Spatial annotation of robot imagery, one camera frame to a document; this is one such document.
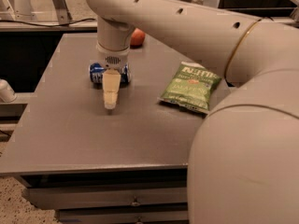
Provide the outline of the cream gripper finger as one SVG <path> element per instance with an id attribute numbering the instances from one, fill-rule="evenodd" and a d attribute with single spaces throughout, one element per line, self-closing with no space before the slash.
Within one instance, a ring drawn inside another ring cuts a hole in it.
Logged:
<path id="1" fill-rule="evenodd" d="M 121 74 L 114 69 L 107 69 L 103 73 L 103 98 L 106 109 L 112 110 L 116 107 L 118 93 L 121 84 Z"/>

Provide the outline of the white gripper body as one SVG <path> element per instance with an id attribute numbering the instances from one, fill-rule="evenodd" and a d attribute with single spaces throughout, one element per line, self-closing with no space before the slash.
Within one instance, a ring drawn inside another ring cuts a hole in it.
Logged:
<path id="1" fill-rule="evenodd" d="M 99 43 L 96 44 L 97 61 L 105 69 L 123 68 L 128 62 L 129 48 L 123 50 L 106 49 Z"/>

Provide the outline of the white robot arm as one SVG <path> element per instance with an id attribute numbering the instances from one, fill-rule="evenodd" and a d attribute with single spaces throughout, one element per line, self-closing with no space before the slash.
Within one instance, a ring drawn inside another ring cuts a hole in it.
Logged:
<path id="1" fill-rule="evenodd" d="M 235 85 L 206 116 L 188 160 L 191 224 L 299 224 L 298 31 L 177 0 L 87 0 L 100 62 L 139 28 Z"/>

